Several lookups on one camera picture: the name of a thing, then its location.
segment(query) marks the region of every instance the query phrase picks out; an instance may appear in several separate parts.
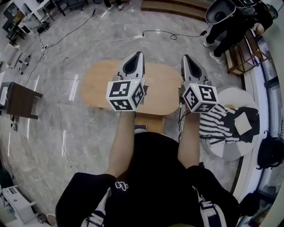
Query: striped garment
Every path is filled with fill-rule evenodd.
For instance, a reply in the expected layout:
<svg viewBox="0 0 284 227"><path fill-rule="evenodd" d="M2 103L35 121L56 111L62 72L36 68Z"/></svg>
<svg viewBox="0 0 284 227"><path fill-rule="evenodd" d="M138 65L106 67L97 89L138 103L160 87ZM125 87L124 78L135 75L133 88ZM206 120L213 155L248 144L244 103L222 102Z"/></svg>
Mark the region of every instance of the striped garment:
<svg viewBox="0 0 284 227"><path fill-rule="evenodd" d="M199 137L206 140L208 147L240 141L240 137L230 129L237 110L218 104L210 112L201 114Z"/></svg>

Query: white cabinet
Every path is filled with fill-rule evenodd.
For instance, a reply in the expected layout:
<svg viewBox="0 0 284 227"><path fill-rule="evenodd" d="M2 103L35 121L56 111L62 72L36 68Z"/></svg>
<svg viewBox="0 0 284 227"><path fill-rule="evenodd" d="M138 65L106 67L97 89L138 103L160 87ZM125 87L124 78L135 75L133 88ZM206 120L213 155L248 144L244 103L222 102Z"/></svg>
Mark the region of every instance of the white cabinet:
<svg viewBox="0 0 284 227"><path fill-rule="evenodd" d="M28 202L17 190L17 185L3 189L3 195L10 205L15 210L15 216L20 219L22 223L26 223L35 218L35 214L32 211L31 206L35 205L35 202Z"/></svg>

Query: white logo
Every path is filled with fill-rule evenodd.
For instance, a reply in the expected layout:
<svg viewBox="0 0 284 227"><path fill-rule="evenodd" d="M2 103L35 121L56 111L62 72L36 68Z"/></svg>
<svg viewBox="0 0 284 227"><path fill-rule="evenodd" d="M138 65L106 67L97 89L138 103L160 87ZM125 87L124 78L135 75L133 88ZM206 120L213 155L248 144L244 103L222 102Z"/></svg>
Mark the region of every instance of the white logo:
<svg viewBox="0 0 284 227"><path fill-rule="evenodd" d="M124 183L124 182L116 182L115 183L116 188L121 188L123 191L126 191L128 189L128 184Z"/></svg>

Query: wall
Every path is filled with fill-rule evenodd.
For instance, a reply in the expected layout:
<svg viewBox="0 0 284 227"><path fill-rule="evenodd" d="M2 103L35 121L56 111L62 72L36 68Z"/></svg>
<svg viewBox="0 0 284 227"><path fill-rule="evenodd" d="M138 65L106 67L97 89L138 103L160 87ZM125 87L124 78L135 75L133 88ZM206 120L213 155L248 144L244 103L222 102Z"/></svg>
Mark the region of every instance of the wall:
<svg viewBox="0 0 284 227"><path fill-rule="evenodd" d="M276 9L279 9L282 0L271 0L271 3ZM284 6L278 13L278 18L273 21L273 25L263 35L265 42L271 53L273 62L278 74L280 88L282 93L282 100L284 101Z"/></svg>

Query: forearm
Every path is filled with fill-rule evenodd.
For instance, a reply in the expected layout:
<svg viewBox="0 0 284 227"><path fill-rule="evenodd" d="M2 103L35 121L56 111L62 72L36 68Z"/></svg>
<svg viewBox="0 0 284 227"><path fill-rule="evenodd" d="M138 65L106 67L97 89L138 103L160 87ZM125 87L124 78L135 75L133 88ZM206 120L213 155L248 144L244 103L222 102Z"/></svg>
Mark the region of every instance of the forearm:
<svg viewBox="0 0 284 227"><path fill-rule="evenodd" d="M188 168L199 165L199 156L199 114L190 113L185 117L177 158Z"/></svg>
<svg viewBox="0 0 284 227"><path fill-rule="evenodd" d="M134 150L135 112L121 112L110 151L107 173L115 177L128 169Z"/></svg>

